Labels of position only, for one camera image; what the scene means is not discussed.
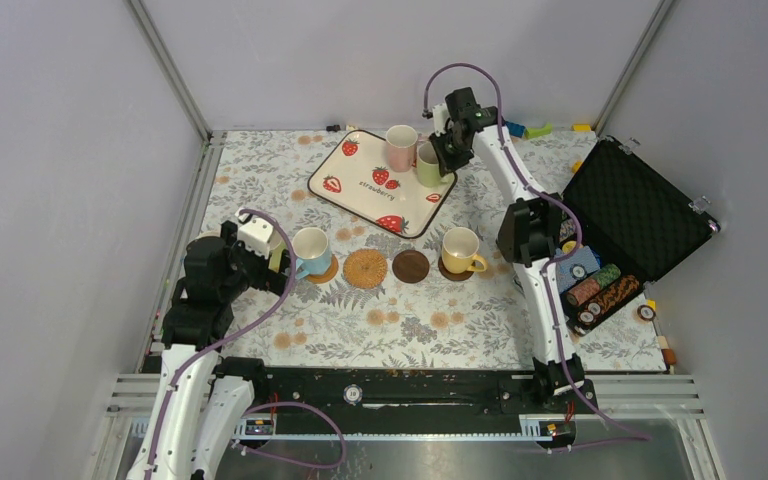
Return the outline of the green mug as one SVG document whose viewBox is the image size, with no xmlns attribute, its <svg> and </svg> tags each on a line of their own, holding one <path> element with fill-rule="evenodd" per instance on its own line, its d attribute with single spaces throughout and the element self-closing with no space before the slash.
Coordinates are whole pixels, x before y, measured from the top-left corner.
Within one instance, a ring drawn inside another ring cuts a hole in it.
<svg viewBox="0 0 768 480">
<path fill-rule="evenodd" d="M 455 179 L 453 173 L 446 175 L 440 173 L 440 162 L 430 142 L 425 142 L 418 147 L 415 168 L 419 182 L 428 188 L 448 185 Z"/>
</svg>

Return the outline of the blue mug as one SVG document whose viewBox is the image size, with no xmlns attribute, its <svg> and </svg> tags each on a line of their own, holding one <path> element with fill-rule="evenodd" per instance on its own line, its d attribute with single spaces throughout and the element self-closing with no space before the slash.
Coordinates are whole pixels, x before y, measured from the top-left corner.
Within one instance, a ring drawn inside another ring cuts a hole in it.
<svg viewBox="0 0 768 480">
<path fill-rule="evenodd" d="M 291 245 L 296 254 L 297 280 L 311 275 L 324 275 L 330 268 L 332 251 L 324 230 L 316 227 L 302 228 L 292 238 Z"/>
</svg>

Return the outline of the yellow mug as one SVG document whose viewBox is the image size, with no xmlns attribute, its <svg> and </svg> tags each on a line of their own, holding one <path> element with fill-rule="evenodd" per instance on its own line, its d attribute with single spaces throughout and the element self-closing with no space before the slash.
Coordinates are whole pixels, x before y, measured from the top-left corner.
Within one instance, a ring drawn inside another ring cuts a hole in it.
<svg viewBox="0 0 768 480">
<path fill-rule="evenodd" d="M 466 270 L 481 273 L 487 270 L 487 260 L 479 254 L 480 240 L 466 227 L 449 229 L 442 241 L 442 257 L 446 268 L 453 273 Z"/>
</svg>

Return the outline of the yellow-green mug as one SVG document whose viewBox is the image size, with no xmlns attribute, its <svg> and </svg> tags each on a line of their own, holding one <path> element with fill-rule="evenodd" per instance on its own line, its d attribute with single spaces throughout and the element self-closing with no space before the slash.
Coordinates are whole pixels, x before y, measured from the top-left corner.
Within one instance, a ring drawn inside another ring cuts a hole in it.
<svg viewBox="0 0 768 480">
<path fill-rule="evenodd" d="M 282 255 L 286 250 L 285 242 L 278 238 L 270 244 L 268 268 L 273 272 L 281 270 Z"/>
</svg>

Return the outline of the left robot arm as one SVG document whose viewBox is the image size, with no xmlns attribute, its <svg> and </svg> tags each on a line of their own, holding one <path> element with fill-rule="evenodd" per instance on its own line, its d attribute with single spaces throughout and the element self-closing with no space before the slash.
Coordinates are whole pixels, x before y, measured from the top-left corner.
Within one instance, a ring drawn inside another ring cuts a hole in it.
<svg viewBox="0 0 768 480">
<path fill-rule="evenodd" d="M 245 211 L 215 235 L 191 241 L 183 275 L 163 318 L 160 380 L 148 430 L 130 479 L 212 479 L 245 410 L 269 401 L 270 385 L 239 363 L 222 360 L 233 302 L 255 289 L 285 301 L 294 256 L 279 251 L 286 233 L 264 215 Z"/>
</svg>

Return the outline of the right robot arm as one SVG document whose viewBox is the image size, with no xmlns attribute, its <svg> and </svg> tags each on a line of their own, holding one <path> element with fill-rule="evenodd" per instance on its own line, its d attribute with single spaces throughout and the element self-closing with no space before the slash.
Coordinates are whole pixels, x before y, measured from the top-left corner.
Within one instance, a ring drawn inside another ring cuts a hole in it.
<svg viewBox="0 0 768 480">
<path fill-rule="evenodd" d="M 557 412 L 578 399 L 595 410 L 593 385 L 564 324 L 556 280 L 563 204 L 523 166 L 500 110 L 480 106 L 471 88 L 453 91 L 441 104 L 425 104 L 423 115 L 433 122 L 429 140 L 440 172 L 453 173 L 474 158 L 481 160 L 507 206 L 496 244 L 513 266 L 526 300 L 533 334 L 535 402 L 543 410 Z"/>
</svg>

